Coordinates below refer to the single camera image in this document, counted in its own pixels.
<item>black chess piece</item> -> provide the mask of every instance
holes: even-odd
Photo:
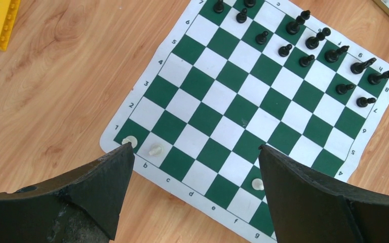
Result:
[[[336,92],[340,95],[344,95],[348,92],[348,90],[352,90],[354,88],[355,86],[352,84],[349,85],[340,84],[336,86]]]
[[[278,55],[280,55],[281,57],[287,57],[288,54],[290,53],[290,50],[292,48],[293,48],[293,46],[291,44],[288,44],[286,46],[280,47],[278,49]]]
[[[375,102],[376,102],[375,98],[366,99],[365,97],[360,97],[359,99],[357,99],[356,103],[358,107],[366,107],[368,106],[368,104],[373,104]]]
[[[324,54],[324,58],[327,62],[336,62],[339,60],[339,56],[347,52],[349,49],[349,46],[342,46],[341,48],[338,48],[337,50],[328,50]]]
[[[224,11],[224,4],[223,0],[217,0],[217,2],[214,4],[214,12],[217,14],[221,14]]]
[[[301,57],[299,59],[299,64],[301,67],[308,67],[311,64],[311,61],[315,59],[314,55],[309,55],[307,57]]]
[[[291,35],[295,35],[299,33],[300,25],[303,25],[306,20],[308,20],[311,16],[311,11],[306,10],[300,13],[299,16],[296,17],[295,21],[291,21],[286,25],[287,33]]]
[[[356,62],[353,65],[351,65],[351,72],[354,74],[360,74],[368,68],[370,65],[372,65],[374,62],[376,62],[376,58],[371,58],[367,60],[366,62]]]
[[[247,20],[247,9],[243,8],[240,13],[236,15],[236,21],[240,24]]]
[[[262,45],[264,43],[266,43],[267,41],[267,35],[269,34],[269,32],[267,32],[266,30],[263,31],[262,33],[258,34],[256,36],[256,42],[259,44],[259,45]]]
[[[256,0],[244,0],[244,5],[247,8],[252,8],[254,5],[256,5]]]
[[[368,76],[368,82],[371,85],[377,85],[381,82],[382,79],[389,78],[389,71],[384,72],[383,74],[373,73]]]
[[[331,31],[329,28],[327,27],[323,28],[323,30],[318,32],[315,37],[311,36],[306,40],[305,42],[306,47],[311,50],[317,48],[320,41],[324,41],[324,39],[326,39],[326,37],[329,36],[330,33]]]

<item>green square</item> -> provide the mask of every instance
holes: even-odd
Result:
[[[226,113],[224,113],[224,116],[245,128],[256,111],[257,106],[244,99],[242,96],[236,95],[229,108],[226,110]]]
[[[244,130],[233,152],[254,164],[260,153],[258,147],[262,144],[265,144],[263,140]]]
[[[314,112],[321,98],[323,97],[323,91],[317,89],[312,84],[303,81],[300,88],[297,90],[293,101],[302,106],[303,108]]]
[[[178,87],[156,76],[144,96],[164,109],[171,102],[177,90]]]
[[[321,120],[316,115],[312,115],[306,125],[303,135],[321,147],[324,147],[332,128],[333,127],[327,122]]]
[[[256,5],[254,5],[252,8],[247,8],[247,17],[249,17],[250,19],[254,19],[263,3],[264,1],[262,0],[256,1]],[[233,7],[238,11],[241,11],[243,8],[246,8],[246,6],[244,5],[244,0],[237,0]]]
[[[229,154],[230,150],[210,138],[202,148],[197,160],[218,173]]]
[[[365,119],[361,115],[345,107],[335,127],[355,139],[364,123]]]
[[[295,21],[295,19],[286,15],[283,21],[281,21],[281,24],[278,26],[277,30],[275,31],[275,34],[279,35],[281,38],[285,39],[291,44],[296,45],[306,27],[304,25],[300,25],[299,32],[297,34],[291,35],[287,32],[286,25],[292,21]]]
[[[231,9],[231,6],[227,5],[224,3],[224,10],[222,13],[217,14],[214,12],[214,5],[217,1],[212,1],[212,0],[204,0],[204,6],[202,7],[201,11],[199,12],[200,15],[204,16],[207,18],[209,21],[213,22],[216,25],[220,25],[221,22],[223,22],[224,18],[228,14],[228,12]]]
[[[204,103],[201,103],[188,123],[210,136],[221,119],[221,114]]]
[[[326,52],[329,50],[337,50],[339,46],[331,43],[330,41],[326,40],[326,43],[324,44],[323,48],[321,49],[319,55],[317,56],[317,60],[323,63],[324,65],[328,66],[333,71],[338,71],[339,66],[341,65],[343,59],[346,56],[346,53],[339,56],[339,59],[336,62],[328,62],[326,61],[325,55]]]
[[[360,80],[358,86],[366,90],[367,92],[369,92],[371,95],[378,98],[382,90],[384,89],[385,85],[387,84],[388,78],[381,80],[381,82],[377,85],[371,85],[368,81],[368,77],[370,74],[381,74],[381,73],[375,71],[375,69],[371,67],[366,68],[366,71],[363,74],[362,79]]]
[[[297,47],[293,48],[294,50],[291,52],[289,58],[287,59],[286,63],[284,63],[284,67],[299,77],[305,79],[306,74],[308,74],[309,69],[313,66],[314,61],[311,61],[311,64],[308,67],[302,67],[299,64],[299,59],[301,57],[306,57],[308,54],[305,52],[299,50]]]
[[[267,143],[282,153],[289,155],[300,136],[301,134],[291,127],[284,123],[280,123],[277,128],[275,128]]]
[[[340,158],[323,149],[311,168],[328,176],[335,177],[342,165],[343,161]]]
[[[253,69],[251,75],[271,86],[275,78],[280,73],[282,66],[271,58],[261,54]]]
[[[251,168],[248,175],[245,177],[245,180],[242,183],[241,188],[243,188],[247,192],[251,193],[252,195],[257,197],[258,199],[263,200],[263,198],[265,196],[264,190],[255,190],[253,188],[253,186],[251,185],[251,182],[256,178],[261,179],[262,177],[261,177],[260,169],[253,166],[253,168]]]
[[[289,98],[270,88],[260,104],[260,108],[273,115],[275,118],[281,120],[287,110],[287,107],[290,105],[290,102],[291,100]]]
[[[261,202],[256,213],[250,220],[250,225],[260,230],[261,232],[272,236],[274,232],[274,225],[272,224],[272,217],[270,216],[269,206]]]
[[[238,38],[224,29],[218,28],[207,47],[225,59],[229,59],[238,43]]]
[[[217,175],[209,187],[205,197],[220,207],[227,209],[239,187],[226,178]]]
[[[180,88],[198,100],[202,100],[213,82],[213,78],[199,69],[192,67]]]
[[[184,127],[185,122],[165,110],[153,127],[152,132],[168,143],[174,144]]]
[[[176,147],[172,147],[160,169],[173,178],[182,181],[195,159],[188,156]]]
[[[172,53],[179,56],[191,65],[194,65],[198,58],[201,56],[204,49],[205,47],[202,46],[202,44],[190,38],[189,36],[184,35]]]
[[[326,90],[326,94],[333,97],[335,100],[339,101],[343,105],[346,105],[348,100],[351,97],[351,94],[354,92],[354,89],[348,90],[346,94],[340,95],[336,92],[336,86],[344,84],[344,85],[353,85],[350,81],[348,81],[346,78],[342,77],[338,73],[335,74],[335,77],[333,77],[332,82],[329,84],[329,87]]]
[[[228,61],[219,73],[217,81],[238,92],[247,76],[248,73],[246,71]]]
[[[117,133],[115,136],[114,141],[121,144],[123,139],[125,139],[127,136],[134,136],[136,139],[138,139],[138,146],[133,149],[134,153],[136,153],[149,133],[150,132],[147,129],[141,127],[141,125],[130,119],[127,119],[122,128],[120,128],[119,133]]]
[[[266,43],[263,45],[259,45],[256,42],[256,36],[259,35],[260,33],[263,33],[265,30],[269,33],[266,37]],[[248,27],[247,31],[245,32],[244,36],[242,37],[242,41],[244,41],[245,43],[254,47],[258,51],[263,52],[264,48],[266,47],[270,38],[272,38],[273,34],[274,33],[272,31],[266,29],[265,27],[261,26],[257,22],[253,21],[253,22],[251,22],[250,27]]]

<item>chessboard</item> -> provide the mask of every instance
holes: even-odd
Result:
[[[132,142],[140,175],[247,240],[274,242],[254,186],[259,145],[347,181],[388,105],[389,64],[309,11],[192,0],[100,145]]]

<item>yellow toy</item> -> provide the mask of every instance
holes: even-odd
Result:
[[[10,40],[20,0],[0,0],[0,50],[5,51]]]

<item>wood grain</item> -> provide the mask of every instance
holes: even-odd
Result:
[[[22,1],[0,52],[0,192],[103,154],[100,135],[188,2]],[[389,16],[373,1],[294,3],[389,62]],[[389,194],[389,108],[349,182]],[[246,241],[134,173],[116,242]]]

